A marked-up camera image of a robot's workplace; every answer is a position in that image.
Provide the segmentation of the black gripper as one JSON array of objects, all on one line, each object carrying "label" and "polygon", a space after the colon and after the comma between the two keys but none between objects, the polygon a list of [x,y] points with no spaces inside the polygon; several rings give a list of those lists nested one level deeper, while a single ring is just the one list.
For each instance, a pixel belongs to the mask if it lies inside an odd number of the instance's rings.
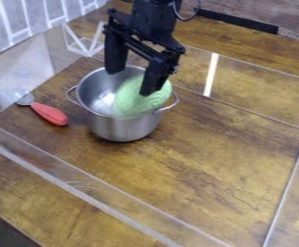
[{"label": "black gripper", "polygon": [[172,37],[180,7],[181,0],[133,0],[128,14],[115,8],[107,11],[105,70],[115,74],[125,69],[131,46],[135,53],[149,60],[139,90],[143,96],[161,90],[185,51]]}]

